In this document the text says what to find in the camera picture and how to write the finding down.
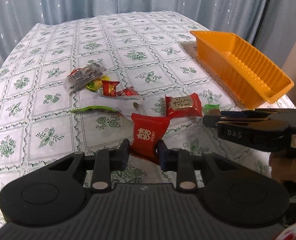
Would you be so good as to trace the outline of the right hand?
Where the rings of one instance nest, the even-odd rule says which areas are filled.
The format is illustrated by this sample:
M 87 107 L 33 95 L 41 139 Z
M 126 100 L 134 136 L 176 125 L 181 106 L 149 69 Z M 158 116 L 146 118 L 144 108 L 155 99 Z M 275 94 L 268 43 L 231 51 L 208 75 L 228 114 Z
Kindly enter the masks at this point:
M 283 152 L 271 152 L 269 156 L 271 178 L 279 183 L 292 181 L 296 183 L 296 158 L 286 158 Z

